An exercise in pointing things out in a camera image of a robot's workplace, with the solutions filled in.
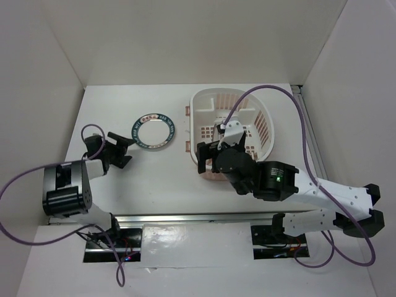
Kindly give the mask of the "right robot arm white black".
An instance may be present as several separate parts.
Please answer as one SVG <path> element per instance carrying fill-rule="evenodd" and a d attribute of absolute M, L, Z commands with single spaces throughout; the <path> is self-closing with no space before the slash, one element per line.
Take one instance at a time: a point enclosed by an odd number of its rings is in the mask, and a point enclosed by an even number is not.
<path fill-rule="evenodd" d="M 384 215 L 374 205 L 379 186 L 351 187 L 324 179 L 312 181 L 307 172 L 280 161 L 255 161 L 241 145 L 218 148 L 217 142 L 197 144 L 197 167 L 202 174 L 206 161 L 222 174 L 237 194 L 252 194 L 266 202 L 311 204 L 317 210 L 278 213 L 273 216 L 271 238 L 285 242 L 308 232 L 341 230 L 347 236 L 372 238 L 385 226 Z"/>

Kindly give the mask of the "white plate orange sunburst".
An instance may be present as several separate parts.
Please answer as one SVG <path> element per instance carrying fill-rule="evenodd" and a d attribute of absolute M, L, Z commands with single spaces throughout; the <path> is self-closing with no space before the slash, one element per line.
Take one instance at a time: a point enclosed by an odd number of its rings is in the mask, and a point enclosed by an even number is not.
<path fill-rule="evenodd" d="M 212 140 L 218 141 L 223 137 L 224 130 L 221 124 L 215 124 L 213 127 Z"/>

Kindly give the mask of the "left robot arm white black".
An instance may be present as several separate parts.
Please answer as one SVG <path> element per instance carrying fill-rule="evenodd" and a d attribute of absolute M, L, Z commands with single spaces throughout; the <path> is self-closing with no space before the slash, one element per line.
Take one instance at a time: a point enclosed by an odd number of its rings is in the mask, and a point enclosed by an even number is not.
<path fill-rule="evenodd" d="M 127 150 L 135 141 L 112 132 L 108 137 L 116 142 L 99 135 L 84 139 L 86 160 L 44 169 L 42 207 L 49 217 L 70 218 L 81 225 L 93 225 L 93 229 L 99 226 L 101 229 L 88 238 L 114 247 L 123 233 L 116 217 L 94 204 L 90 181 L 105 176 L 111 165 L 123 169 L 132 159 Z"/>

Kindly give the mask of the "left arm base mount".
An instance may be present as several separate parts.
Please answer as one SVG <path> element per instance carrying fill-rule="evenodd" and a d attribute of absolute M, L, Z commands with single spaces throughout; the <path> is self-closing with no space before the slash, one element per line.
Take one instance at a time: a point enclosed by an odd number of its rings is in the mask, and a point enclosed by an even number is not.
<path fill-rule="evenodd" d="M 121 237 L 113 240 L 116 253 L 122 262 L 140 262 L 142 228 L 123 228 Z M 110 248 L 103 235 L 94 237 L 91 233 L 80 233 L 86 242 L 84 263 L 110 263 L 116 262 L 113 250 Z"/>

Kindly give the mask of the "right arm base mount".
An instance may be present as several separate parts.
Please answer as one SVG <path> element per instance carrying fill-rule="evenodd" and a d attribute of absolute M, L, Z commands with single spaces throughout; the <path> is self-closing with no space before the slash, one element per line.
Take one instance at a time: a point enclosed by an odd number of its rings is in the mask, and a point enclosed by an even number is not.
<path fill-rule="evenodd" d="M 255 260 L 309 257 L 309 249 L 305 235 L 291 237 L 273 235 L 269 225 L 251 225 L 253 256 Z"/>

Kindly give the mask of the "white plate dark teal rim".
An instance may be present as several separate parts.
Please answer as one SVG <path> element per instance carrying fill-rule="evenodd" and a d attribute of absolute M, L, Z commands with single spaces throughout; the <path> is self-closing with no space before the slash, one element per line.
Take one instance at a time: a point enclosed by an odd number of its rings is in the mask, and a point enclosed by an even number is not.
<path fill-rule="evenodd" d="M 145 150 L 160 150 L 171 143 L 176 134 L 173 120 L 161 113 L 149 113 L 135 121 L 131 129 L 134 142 Z"/>

